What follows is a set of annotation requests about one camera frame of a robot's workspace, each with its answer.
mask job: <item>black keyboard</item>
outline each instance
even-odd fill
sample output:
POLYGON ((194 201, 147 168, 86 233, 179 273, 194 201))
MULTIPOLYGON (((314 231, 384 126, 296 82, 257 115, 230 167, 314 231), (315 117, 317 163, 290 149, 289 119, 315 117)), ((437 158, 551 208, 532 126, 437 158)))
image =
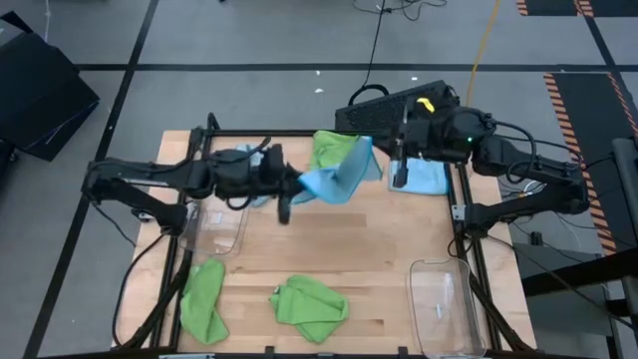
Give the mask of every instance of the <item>black keyboard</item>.
POLYGON ((443 81, 384 96, 335 112, 335 129, 375 131, 387 130, 403 119, 403 111, 410 97, 440 98, 448 89, 443 81))

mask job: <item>folded green cloth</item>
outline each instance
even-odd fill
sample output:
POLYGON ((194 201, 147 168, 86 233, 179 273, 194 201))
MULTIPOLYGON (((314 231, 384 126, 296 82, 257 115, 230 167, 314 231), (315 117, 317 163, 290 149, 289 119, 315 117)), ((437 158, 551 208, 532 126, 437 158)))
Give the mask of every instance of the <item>folded green cloth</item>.
POLYGON ((304 275, 293 275, 270 296, 278 323, 292 324, 308 341, 321 344, 348 318, 348 299, 304 275))
POLYGON ((328 131, 317 131, 313 135, 310 170, 340 165, 358 138, 358 136, 344 136, 328 131))
POLYGON ((223 275, 223 263, 214 259, 194 266, 179 303, 181 326, 203 344, 212 344, 228 336, 228 329, 215 310, 223 275))

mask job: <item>crumpled green cloth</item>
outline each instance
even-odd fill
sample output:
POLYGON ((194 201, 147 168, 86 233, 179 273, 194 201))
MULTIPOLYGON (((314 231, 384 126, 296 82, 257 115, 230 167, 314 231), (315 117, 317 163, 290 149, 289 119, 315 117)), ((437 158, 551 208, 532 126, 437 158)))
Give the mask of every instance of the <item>crumpled green cloth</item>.
POLYGON ((215 259, 191 268, 179 303, 181 326, 202 344, 228 337, 228 329, 215 310, 224 272, 223 263, 215 259))
POLYGON ((310 170, 325 169, 340 165, 355 145, 358 136, 317 131, 313 136, 310 170))
POLYGON ((308 341, 321 344, 349 315, 348 299, 305 275, 293 275, 270 296, 278 323, 292 324, 308 341))

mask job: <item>green cloth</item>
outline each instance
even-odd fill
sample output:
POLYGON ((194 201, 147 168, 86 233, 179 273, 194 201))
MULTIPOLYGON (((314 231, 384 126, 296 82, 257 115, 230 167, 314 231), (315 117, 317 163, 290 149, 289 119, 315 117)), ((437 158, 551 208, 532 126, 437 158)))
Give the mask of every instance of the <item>green cloth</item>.
POLYGON ((223 275, 223 263, 214 259, 194 266, 179 303, 181 326, 203 344, 212 344, 228 336, 228 329, 215 310, 223 275))
POLYGON ((313 135, 313 139, 310 170, 340 165, 359 137, 317 131, 313 135))
POLYGON ((348 299, 318 280, 293 275, 270 296, 278 323, 292 324, 308 341, 321 344, 348 318, 348 299))

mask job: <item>floor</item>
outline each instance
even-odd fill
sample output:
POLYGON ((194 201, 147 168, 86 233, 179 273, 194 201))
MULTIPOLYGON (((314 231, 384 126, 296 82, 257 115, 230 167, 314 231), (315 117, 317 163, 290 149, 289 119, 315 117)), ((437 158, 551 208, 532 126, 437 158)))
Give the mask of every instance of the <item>floor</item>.
MULTIPOLYGON (((368 9, 376 3, 358 1, 368 9)), ((468 69, 491 3, 457 0, 442 8, 425 6, 417 22, 398 11, 384 16, 375 62, 398 64, 398 70, 374 71, 370 82, 395 92, 443 79, 465 97, 468 69)), ((228 0, 222 5, 214 0, 51 0, 50 8, 49 43, 86 69, 81 76, 102 101, 52 163, 21 156, 0 190, 0 285, 5 288, 0 306, 6 308, 0 311, 0 347, 5 358, 25 352, 76 215, 84 170, 104 133, 113 132, 108 156, 148 161, 156 156, 163 131, 203 125, 210 111, 225 129, 331 129, 334 110, 345 106, 365 79, 377 23, 376 16, 355 10, 346 0, 228 0), (139 63, 179 65, 171 71, 146 66, 127 72, 145 16, 151 25, 139 42, 143 46, 137 46, 139 63), (121 107, 114 106, 118 94, 126 94, 121 107)), ((44 0, 0 3, 0 13, 10 9, 45 35, 44 0)), ((636 40, 627 34, 636 32, 638 18, 595 21, 616 63, 637 64, 636 40)), ((605 64, 583 17, 523 17, 514 1, 502 3, 482 62, 605 64)), ((479 72, 473 105, 526 127, 538 139, 562 143, 542 70, 503 68, 520 72, 479 72)), ((638 73, 622 77, 638 96, 638 73)), ((539 151, 568 159, 557 149, 539 151)), ((135 237, 137 221, 123 206, 109 203, 106 211, 135 237)), ((571 220, 591 225, 588 214, 571 220)), ((523 227, 542 230, 558 248, 601 252, 594 231, 567 228, 553 214, 539 215, 523 227)), ((511 234, 526 241, 515 228, 511 234)), ((109 348, 117 290, 132 253, 112 226, 89 209, 40 355, 109 348)), ((607 355, 604 338, 543 327, 535 331, 540 348, 548 352, 607 355)), ((628 342, 627 350, 635 350, 628 342)))

